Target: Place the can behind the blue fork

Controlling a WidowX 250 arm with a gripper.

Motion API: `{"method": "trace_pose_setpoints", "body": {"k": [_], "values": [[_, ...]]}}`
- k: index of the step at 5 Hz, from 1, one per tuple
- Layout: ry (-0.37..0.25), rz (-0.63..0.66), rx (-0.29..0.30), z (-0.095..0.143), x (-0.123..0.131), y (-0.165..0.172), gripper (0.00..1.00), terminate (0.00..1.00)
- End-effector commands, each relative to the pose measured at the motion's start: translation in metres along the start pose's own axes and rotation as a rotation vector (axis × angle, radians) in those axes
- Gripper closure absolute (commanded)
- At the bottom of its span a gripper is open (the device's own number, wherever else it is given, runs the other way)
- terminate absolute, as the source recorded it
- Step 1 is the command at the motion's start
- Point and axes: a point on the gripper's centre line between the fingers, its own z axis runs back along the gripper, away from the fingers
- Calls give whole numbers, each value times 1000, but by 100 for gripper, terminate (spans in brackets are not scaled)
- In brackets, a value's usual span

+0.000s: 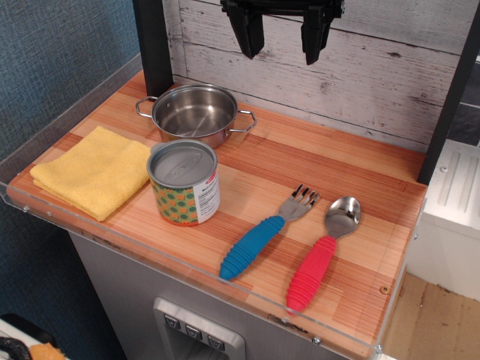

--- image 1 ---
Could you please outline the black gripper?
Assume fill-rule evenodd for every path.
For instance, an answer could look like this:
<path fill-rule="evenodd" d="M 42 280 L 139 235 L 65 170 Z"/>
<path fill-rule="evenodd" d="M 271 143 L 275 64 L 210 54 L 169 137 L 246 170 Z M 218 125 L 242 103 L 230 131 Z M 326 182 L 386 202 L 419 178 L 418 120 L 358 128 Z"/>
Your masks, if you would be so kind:
<path fill-rule="evenodd" d="M 263 15 L 301 16 L 302 51 L 307 65 L 319 59 L 326 47 L 333 17 L 344 13 L 344 1 L 261 1 L 221 0 L 222 11 L 227 12 L 242 53 L 253 59 L 264 47 Z"/>

